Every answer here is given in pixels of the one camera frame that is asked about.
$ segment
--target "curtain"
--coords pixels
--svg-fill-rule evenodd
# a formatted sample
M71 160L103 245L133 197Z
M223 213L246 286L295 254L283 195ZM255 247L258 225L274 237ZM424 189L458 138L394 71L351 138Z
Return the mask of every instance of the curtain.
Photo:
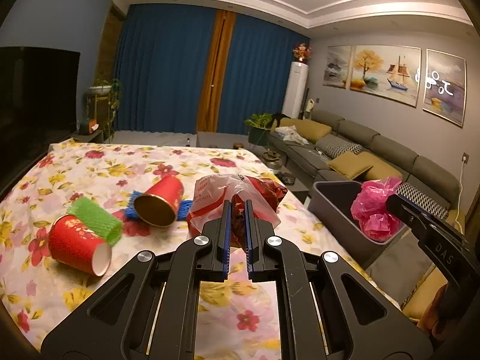
M131 5L118 43L116 130L195 133L216 10Z
M309 38L287 28L237 14L230 42L218 132L245 134L251 114L281 112L292 50Z
M221 9L217 11L202 95L198 104L197 131L217 130L218 110L235 19L235 12Z

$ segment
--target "blue curtain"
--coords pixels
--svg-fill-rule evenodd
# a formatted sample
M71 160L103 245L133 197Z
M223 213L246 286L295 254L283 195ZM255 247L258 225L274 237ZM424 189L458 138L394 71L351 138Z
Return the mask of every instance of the blue curtain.
M245 134L251 114L281 112L292 50L309 38L255 17L237 15L230 43L218 132Z
M118 42L116 130L195 133L216 10L131 5Z

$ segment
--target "coffee table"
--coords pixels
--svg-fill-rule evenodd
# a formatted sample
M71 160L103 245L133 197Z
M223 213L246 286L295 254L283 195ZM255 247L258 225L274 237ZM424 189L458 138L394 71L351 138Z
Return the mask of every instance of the coffee table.
M205 132L200 131L197 133L197 147L206 147L206 148L218 148L218 149L232 149L234 143L242 143L243 147L254 153L258 158L262 159L262 154L266 150L275 150L275 147L270 148L268 145L256 146L248 142L248 135L240 134L226 134L222 132ZM282 166L280 168L282 173L291 173L286 167ZM300 200L302 203L305 202L309 189L298 179L295 178L295 183L293 185L285 185L286 188L292 192L295 197Z

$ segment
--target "white charging cable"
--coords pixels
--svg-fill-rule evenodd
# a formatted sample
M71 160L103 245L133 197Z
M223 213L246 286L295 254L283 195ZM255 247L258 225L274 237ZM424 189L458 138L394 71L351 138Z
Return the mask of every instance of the white charging cable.
M462 197L462 191L463 191L462 176L463 176L464 165L465 165L465 157L462 157L462 169L460 170L460 193L458 194L457 217L455 218L455 223L458 224L458 227L460 227L460 233L462 234L463 234L463 229L462 229L462 225L460 225L460 222L458 221L458 215L460 214L460 198Z

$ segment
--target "sofa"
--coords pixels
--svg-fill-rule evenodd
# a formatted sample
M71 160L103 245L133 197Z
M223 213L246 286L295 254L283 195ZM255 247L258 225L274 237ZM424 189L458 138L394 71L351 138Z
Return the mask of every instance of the sofa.
M322 109L314 109L309 121L289 118L280 120L281 127L291 125L295 125L299 135L309 143L302 145L284 141L275 132L277 125L274 123L269 138L270 148L282 154L286 167L306 186L311 187L317 181L347 180L328 166L329 158L316 150L315 139L330 133L349 143L360 144L364 152L370 152L392 166L404 182L413 185L448 210L445 221L463 232L465 217L462 212L458 212L459 181L435 162L367 126ZM364 175L355 180L365 181L362 177ZM455 223L457 214L461 227ZM380 288L404 305L405 314L414 319L421 317L438 288L446 282L431 260L420 250L417 242L408 231L366 270Z

